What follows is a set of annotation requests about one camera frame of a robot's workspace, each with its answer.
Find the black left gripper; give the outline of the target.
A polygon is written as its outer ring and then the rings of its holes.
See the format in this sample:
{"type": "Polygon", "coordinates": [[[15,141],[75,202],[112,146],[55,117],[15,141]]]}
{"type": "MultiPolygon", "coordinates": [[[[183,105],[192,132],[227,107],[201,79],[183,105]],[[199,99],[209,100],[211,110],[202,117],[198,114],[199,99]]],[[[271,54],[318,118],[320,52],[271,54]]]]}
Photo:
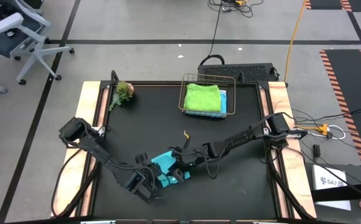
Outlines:
{"type": "Polygon", "coordinates": [[[155,162],[152,162],[146,153],[139,154],[135,157],[137,169],[136,183],[134,193],[144,202],[150,203],[156,196],[156,181],[161,175],[161,168],[155,162]]]}

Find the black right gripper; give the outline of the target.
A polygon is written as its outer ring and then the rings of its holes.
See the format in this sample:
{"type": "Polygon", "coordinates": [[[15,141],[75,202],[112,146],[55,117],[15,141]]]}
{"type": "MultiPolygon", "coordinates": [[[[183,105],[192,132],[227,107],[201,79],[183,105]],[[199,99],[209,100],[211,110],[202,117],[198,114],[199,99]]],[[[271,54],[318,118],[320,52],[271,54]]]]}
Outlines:
{"type": "Polygon", "coordinates": [[[197,149],[184,152],[180,147],[170,147],[169,150],[171,157],[175,159],[175,162],[169,167],[169,172],[172,172],[172,176],[178,183],[184,182],[184,173],[206,161],[206,155],[197,149]]]}

